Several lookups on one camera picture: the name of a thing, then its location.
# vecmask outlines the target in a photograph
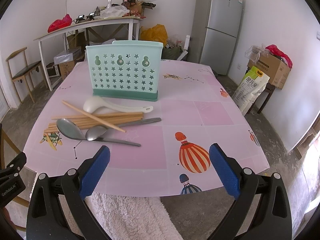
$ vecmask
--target black chair seat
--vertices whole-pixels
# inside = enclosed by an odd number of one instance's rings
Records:
[[[39,65],[39,63],[41,62],[41,60],[31,63],[28,66],[26,66],[25,68],[23,68],[22,70],[20,70],[17,74],[14,75],[14,77],[12,77],[12,79],[18,78],[23,76],[25,73],[27,73],[30,69],[32,69],[33,67]]]

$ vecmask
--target blue hot air balloon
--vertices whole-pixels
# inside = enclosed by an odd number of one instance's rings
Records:
[[[184,185],[180,195],[202,191],[199,187],[189,183],[189,177],[186,174],[181,174],[179,178],[180,182]]]

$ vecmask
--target silver refrigerator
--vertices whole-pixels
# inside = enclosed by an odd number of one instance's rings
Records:
[[[196,0],[187,61],[226,75],[235,49],[243,0]]]

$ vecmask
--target pink plastic bag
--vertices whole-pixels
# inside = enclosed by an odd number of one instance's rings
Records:
[[[292,61],[291,59],[289,58],[289,56],[287,54],[284,54],[281,50],[278,49],[278,47],[274,44],[266,47],[266,49],[270,50],[270,52],[276,56],[280,56],[280,57],[284,57],[285,60],[287,61],[288,63],[288,67],[289,68],[292,68]]]
[[[70,15],[66,14],[65,17],[63,17],[62,20],[55,20],[53,23],[50,24],[49,28],[48,28],[48,33],[53,32],[55,30],[67,27],[69,25],[71,25],[72,23],[72,19],[70,17]]]

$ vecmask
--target spoon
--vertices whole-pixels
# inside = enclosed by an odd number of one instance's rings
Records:
[[[132,112],[149,113],[153,110],[153,106],[128,107],[128,106],[116,105],[114,103],[103,100],[99,96],[93,96],[88,98],[83,105],[83,110],[92,114],[98,108],[103,106],[119,112],[124,112],[124,113],[132,113]]]
[[[78,126],[76,126],[72,121],[62,118],[57,120],[57,128],[60,133],[62,133],[65,137],[72,139],[72,140],[80,140],[80,141],[88,141]],[[111,138],[96,138],[93,140],[95,142],[108,142],[108,143],[120,143],[120,144],[127,144],[132,146],[140,147],[141,144],[134,143],[134,142],[128,142],[128,141],[122,141],[117,139],[111,139]]]
[[[123,127],[123,126],[131,126],[131,125],[140,125],[140,124],[147,124],[147,123],[153,123],[153,122],[160,122],[160,121],[161,121],[161,118],[156,117],[156,118],[139,120],[139,121],[135,121],[135,122],[126,122],[126,123],[118,124],[117,126]],[[102,137],[102,135],[108,129],[109,129],[108,127],[106,127],[105,125],[102,125],[102,124],[95,125],[95,126],[89,128],[89,130],[87,130],[87,132],[85,133],[85,138],[88,141],[93,141],[99,137]]]

